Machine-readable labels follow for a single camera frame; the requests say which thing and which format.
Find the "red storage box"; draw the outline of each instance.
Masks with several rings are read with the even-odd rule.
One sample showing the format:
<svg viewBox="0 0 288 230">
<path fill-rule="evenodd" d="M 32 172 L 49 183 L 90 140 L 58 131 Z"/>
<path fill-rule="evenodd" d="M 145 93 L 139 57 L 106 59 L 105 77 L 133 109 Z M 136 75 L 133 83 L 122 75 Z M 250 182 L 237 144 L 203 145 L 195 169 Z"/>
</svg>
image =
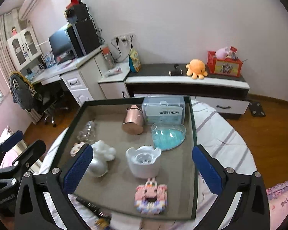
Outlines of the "red storage box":
<svg viewBox="0 0 288 230">
<path fill-rule="evenodd" d="M 239 59 L 220 60 L 215 57 L 216 52 L 208 51 L 207 65 L 210 73 L 240 77 L 242 62 Z"/>
</svg>

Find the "drawer handle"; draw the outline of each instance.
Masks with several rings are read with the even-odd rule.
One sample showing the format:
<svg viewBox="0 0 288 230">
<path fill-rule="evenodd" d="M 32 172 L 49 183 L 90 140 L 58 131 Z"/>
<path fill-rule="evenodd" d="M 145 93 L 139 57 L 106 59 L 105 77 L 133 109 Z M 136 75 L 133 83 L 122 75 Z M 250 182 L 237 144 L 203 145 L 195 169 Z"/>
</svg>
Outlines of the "drawer handle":
<svg viewBox="0 0 288 230">
<path fill-rule="evenodd" d="M 76 85 L 76 84 L 78 84 L 78 81 L 76 81 L 75 83 L 69 83 L 69 85 Z"/>
<path fill-rule="evenodd" d="M 217 108 L 221 108 L 221 109 L 230 109 L 231 107 L 230 107 L 230 106 L 228 106 L 228 107 L 223 107 L 223 106 L 217 105 Z"/>
</svg>

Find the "air conditioner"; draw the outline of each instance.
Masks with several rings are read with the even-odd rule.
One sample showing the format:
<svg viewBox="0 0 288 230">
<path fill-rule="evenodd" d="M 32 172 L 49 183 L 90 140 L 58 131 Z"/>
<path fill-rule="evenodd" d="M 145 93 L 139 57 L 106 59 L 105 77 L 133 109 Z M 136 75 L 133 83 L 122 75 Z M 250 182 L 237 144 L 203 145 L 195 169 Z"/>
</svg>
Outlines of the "air conditioner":
<svg viewBox="0 0 288 230">
<path fill-rule="evenodd" d="M 28 14 L 35 8 L 38 1 L 39 0 L 25 0 L 18 13 L 19 20 L 23 21 L 27 19 Z"/>
</svg>

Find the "copper cylinder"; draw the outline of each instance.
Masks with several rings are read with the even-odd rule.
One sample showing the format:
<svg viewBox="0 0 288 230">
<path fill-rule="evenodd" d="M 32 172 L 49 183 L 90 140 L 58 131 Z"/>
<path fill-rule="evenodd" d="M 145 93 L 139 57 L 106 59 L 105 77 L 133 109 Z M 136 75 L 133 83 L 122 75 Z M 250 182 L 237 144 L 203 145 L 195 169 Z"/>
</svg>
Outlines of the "copper cylinder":
<svg viewBox="0 0 288 230">
<path fill-rule="evenodd" d="M 136 105 L 132 105 L 127 109 L 122 129 L 130 135 L 139 135 L 143 132 L 143 121 L 142 110 Z"/>
</svg>

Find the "metal screw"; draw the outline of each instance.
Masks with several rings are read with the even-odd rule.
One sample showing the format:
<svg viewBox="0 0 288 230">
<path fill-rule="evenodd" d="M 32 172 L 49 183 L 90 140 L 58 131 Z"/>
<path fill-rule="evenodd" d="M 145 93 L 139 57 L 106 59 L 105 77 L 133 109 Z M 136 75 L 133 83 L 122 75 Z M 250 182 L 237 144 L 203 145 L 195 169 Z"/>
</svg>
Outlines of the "metal screw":
<svg viewBox="0 0 288 230">
<path fill-rule="evenodd" d="M 27 172 L 24 174 L 25 177 L 29 177 L 30 175 L 31 175 L 31 172 L 29 172 L 29 171 L 27 171 Z"/>
<path fill-rule="evenodd" d="M 59 171 L 60 171 L 59 168 L 54 168 L 54 169 L 52 169 L 51 173 L 57 174 L 57 173 L 59 173 Z"/>
<path fill-rule="evenodd" d="M 256 172 L 254 173 L 254 175 L 255 175 L 257 178 L 261 177 L 261 174 L 260 174 L 258 171 L 256 171 Z"/>
<path fill-rule="evenodd" d="M 231 168 L 231 167 L 227 167 L 227 168 L 226 168 L 226 171 L 227 171 L 229 174 L 232 174 L 232 173 L 235 172 L 235 170 L 234 170 L 233 168 Z"/>
</svg>

